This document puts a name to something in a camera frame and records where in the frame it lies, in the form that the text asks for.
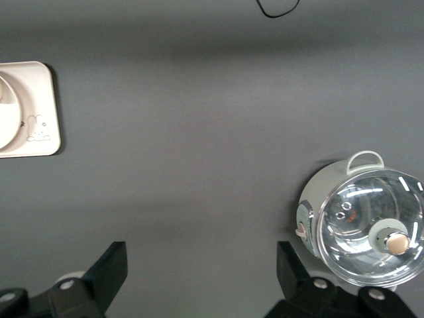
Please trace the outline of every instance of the cartoon rabbit print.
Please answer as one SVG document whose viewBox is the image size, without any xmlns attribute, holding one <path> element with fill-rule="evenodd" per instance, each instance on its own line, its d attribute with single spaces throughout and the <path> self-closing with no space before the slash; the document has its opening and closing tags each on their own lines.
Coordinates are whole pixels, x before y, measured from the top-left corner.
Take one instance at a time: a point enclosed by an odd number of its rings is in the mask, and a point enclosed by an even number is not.
<svg viewBox="0 0 424 318">
<path fill-rule="evenodd" d="M 42 115 L 28 117 L 28 141 L 50 140 L 47 124 Z"/>
</svg>

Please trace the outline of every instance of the glass lid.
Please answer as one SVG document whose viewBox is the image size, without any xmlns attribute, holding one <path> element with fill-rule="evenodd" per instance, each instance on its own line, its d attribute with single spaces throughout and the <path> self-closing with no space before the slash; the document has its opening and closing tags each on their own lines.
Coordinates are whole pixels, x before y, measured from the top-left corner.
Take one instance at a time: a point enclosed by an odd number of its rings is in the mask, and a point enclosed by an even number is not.
<svg viewBox="0 0 424 318">
<path fill-rule="evenodd" d="M 424 269 L 424 185 L 393 170 L 363 173 L 324 203 L 317 228 L 328 267 L 356 285 L 390 287 Z"/>
</svg>

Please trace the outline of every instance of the white handle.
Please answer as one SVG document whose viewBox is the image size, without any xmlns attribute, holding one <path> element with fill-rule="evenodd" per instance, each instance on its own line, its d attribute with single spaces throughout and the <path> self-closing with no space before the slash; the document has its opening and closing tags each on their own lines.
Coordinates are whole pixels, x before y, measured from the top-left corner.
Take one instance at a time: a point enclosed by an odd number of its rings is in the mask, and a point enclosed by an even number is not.
<svg viewBox="0 0 424 318">
<path fill-rule="evenodd" d="M 361 166 L 355 167 L 353 169 L 350 169 L 350 166 L 352 165 L 353 161 L 358 158 L 359 156 L 362 156 L 363 154 L 372 154 L 373 156 L 375 156 L 377 158 L 377 162 L 373 163 L 373 164 L 363 164 Z M 364 170 L 364 169 L 373 169 L 373 168 L 384 168 L 384 161 L 383 158 L 374 151 L 369 151 L 369 150 L 365 150 L 365 151 L 360 151 L 357 152 L 356 154 L 354 154 L 352 157 L 350 157 L 349 161 L 347 162 L 347 167 L 346 167 L 346 174 L 348 176 L 350 176 L 351 174 L 354 174 L 358 171 Z"/>
</svg>

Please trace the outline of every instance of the electric cooking pot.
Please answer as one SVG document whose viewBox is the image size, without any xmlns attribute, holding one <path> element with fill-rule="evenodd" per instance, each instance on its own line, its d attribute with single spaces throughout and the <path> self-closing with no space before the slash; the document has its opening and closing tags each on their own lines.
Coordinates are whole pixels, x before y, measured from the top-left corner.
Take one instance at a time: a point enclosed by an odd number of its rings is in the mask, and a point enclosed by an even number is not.
<svg viewBox="0 0 424 318">
<path fill-rule="evenodd" d="M 396 286 L 424 269 L 423 187 L 385 167 L 376 152 L 358 152 L 311 178 L 299 201 L 296 234 L 342 279 Z"/>
</svg>

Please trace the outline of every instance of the black wire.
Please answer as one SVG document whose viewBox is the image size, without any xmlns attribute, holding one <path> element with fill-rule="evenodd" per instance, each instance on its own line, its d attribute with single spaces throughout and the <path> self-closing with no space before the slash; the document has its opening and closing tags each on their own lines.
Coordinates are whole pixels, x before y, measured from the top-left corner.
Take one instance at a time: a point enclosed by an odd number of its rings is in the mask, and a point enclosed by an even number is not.
<svg viewBox="0 0 424 318">
<path fill-rule="evenodd" d="M 264 13 L 265 17 L 271 18 L 271 19 L 275 19 L 275 18 L 279 18 L 282 17 L 283 15 L 288 15 L 290 12 L 292 12 L 294 9 L 296 9 L 297 5 L 299 4 L 300 0 L 297 0 L 296 4 L 294 5 L 294 7 L 292 7 L 289 11 L 286 11 L 285 13 L 282 13 L 281 15 L 269 15 L 265 9 L 263 8 L 260 0 L 256 0 L 256 2 L 259 5 L 260 10 L 262 11 L 262 13 Z"/>
</svg>

